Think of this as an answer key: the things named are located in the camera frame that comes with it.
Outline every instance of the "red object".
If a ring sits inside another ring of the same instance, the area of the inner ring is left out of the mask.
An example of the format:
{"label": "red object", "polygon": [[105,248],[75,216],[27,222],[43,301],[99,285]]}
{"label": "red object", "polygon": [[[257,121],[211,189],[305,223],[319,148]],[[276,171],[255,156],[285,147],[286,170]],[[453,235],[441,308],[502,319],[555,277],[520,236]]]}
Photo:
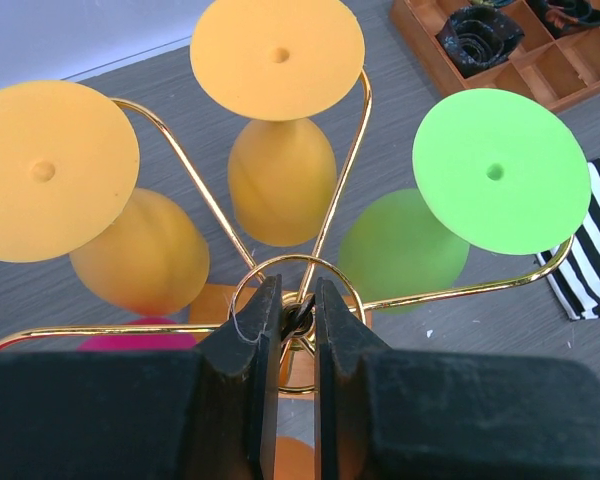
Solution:
{"label": "red object", "polygon": [[[141,318],[125,325],[174,325],[168,318]],[[196,339],[188,333],[156,335],[102,335],[94,336],[78,347],[82,352],[115,350],[186,350],[193,348]]]}

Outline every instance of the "gray wooden table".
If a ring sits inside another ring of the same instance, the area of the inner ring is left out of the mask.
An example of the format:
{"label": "gray wooden table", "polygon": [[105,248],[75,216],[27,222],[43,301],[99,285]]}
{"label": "gray wooden table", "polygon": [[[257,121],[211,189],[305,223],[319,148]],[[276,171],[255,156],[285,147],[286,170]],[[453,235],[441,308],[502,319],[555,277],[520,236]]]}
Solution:
{"label": "gray wooden table", "polygon": [[[385,193],[415,186],[410,155],[413,137],[425,113],[440,99],[389,23],[390,3],[347,3],[365,33],[365,68],[373,84],[375,106],[326,244],[324,257],[333,262],[342,236],[365,206]],[[107,95],[142,103],[160,115],[184,143],[211,191],[231,216],[227,155],[246,120],[223,110],[202,92],[191,73],[186,49],[84,83]],[[340,104],[315,119],[331,139],[340,164],[355,132],[361,105],[362,93],[357,86]],[[600,96],[561,117],[573,129],[587,156],[599,156]],[[138,185],[168,195],[186,209],[211,248],[209,281],[235,285],[246,273],[242,260],[162,137],[144,119],[132,115],[132,121],[142,152]],[[282,252],[311,249],[309,244],[275,249],[245,239],[259,261]],[[499,256],[472,249],[459,283],[509,277],[535,267],[532,257]],[[300,265],[286,268],[285,288],[296,287],[302,271]],[[34,326],[121,323],[132,318],[88,292],[73,274],[67,258],[28,265],[0,263],[0,338]],[[175,318],[184,320],[185,315]],[[394,347],[550,355],[583,362],[600,377],[600,320],[569,322],[544,280],[510,291],[430,304],[406,315],[377,314],[374,319],[374,330]],[[75,344],[40,341],[23,348],[71,348]],[[312,408],[311,402],[303,400],[283,401],[280,432],[312,443]]]}

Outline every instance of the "striped cloth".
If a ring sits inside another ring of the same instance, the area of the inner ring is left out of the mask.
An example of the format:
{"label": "striped cloth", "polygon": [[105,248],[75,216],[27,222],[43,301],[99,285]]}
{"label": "striped cloth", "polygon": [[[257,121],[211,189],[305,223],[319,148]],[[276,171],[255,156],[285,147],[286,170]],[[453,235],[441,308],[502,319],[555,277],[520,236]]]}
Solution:
{"label": "striped cloth", "polygon": [[[600,158],[589,162],[591,204],[573,250],[549,283],[572,320],[600,318]],[[558,248],[538,254],[544,265]]]}

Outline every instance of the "white surface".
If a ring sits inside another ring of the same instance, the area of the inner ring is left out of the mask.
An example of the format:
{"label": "white surface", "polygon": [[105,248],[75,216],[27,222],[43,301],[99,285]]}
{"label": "white surface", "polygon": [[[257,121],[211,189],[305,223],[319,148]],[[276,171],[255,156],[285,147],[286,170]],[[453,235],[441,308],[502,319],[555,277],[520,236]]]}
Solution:
{"label": "white surface", "polygon": [[188,43],[210,0],[0,0],[0,88],[81,80]]}

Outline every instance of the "wooden box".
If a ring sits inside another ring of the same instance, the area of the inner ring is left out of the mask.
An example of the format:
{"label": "wooden box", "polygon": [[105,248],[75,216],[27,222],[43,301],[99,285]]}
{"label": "wooden box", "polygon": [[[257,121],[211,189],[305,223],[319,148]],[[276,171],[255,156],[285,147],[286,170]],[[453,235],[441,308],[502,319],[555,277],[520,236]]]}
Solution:
{"label": "wooden box", "polygon": [[[600,0],[591,0],[600,9]],[[469,0],[394,0],[390,18],[443,96],[469,88],[509,90],[559,112],[600,93],[600,28],[555,39],[525,0],[502,11],[525,38],[502,65],[463,78],[436,39]]]}

